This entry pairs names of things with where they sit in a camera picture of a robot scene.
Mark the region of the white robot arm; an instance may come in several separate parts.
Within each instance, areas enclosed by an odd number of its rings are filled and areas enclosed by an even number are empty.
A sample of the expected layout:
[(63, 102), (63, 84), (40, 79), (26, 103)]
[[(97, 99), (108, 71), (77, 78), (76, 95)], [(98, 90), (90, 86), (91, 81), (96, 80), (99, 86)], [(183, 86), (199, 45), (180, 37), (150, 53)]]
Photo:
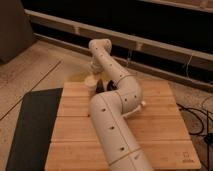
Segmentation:
[(110, 56), (111, 48), (109, 39), (89, 42), (93, 56), (92, 71), (105, 71), (116, 86), (116, 90), (98, 93), (91, 98), (89, 114), (93, 126), (110, 171), (154, 171), (124, 119), (141, 105), (141, 86), (126, 68)]

